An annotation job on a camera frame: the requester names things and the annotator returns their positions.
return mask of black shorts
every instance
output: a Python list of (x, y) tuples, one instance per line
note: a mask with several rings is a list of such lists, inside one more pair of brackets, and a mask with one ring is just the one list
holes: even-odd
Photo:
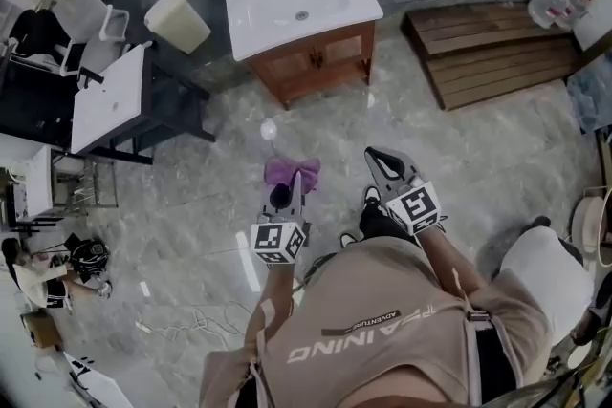
[(57, 279), (47, 281), (47, 308), (63, 308), (67, 296), (63, 282)]

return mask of wooden platform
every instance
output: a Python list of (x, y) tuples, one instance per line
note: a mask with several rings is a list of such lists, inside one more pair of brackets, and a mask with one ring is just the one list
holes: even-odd
[(525, 4), (407, 12), (402, 31), (447, 110), (566, 77), (578, 57), (572, 38), (540, 28)]

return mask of brown box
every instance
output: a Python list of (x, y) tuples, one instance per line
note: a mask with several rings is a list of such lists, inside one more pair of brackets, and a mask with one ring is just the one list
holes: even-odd
[(37, 311), (22, 314), (21, 322), (26, 327), (33, 344), (39, 349), (46, 349), (54, 345), (62, 346), (62, 339), (55, 327), (55, 322), (47, 313)]

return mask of mesh chair back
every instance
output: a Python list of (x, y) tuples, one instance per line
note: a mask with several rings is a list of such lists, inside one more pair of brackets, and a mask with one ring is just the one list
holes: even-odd
[(59, 0), (53, 13), (74, 43), (86, 43), (99, 33), (106, 4), (101, 0)]

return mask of white chair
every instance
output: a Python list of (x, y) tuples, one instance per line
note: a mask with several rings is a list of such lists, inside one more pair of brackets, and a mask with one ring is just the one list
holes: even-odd
[[(77, 44), (86, 44), (86, 52), (93, 51), (94, 45), (96, 45), (96, 50), (99, 50), (100, 42), (108, 44), (110, 51), (105, 51), (109, 54), (104, 58), (108, 57), (110, 63), (112, 63), (120, 57), (121, 48), (125, 43), (125, 32), (130, 20), (128, 11), (113, 9), (113, 6), (107, 6), (102, 0), (59, 0), (53, 8), (53, 13), (63, 30), (70, 37), (70, 43), (65, 54), (63, 54), (64, 57), (59, 67), (61, 76), (78, 73), (78, 70), (71, 71), (67, 66), (70, 52)], [(83, 58), (84, 56), (81, 58), (81, 66), (83, 65)]]

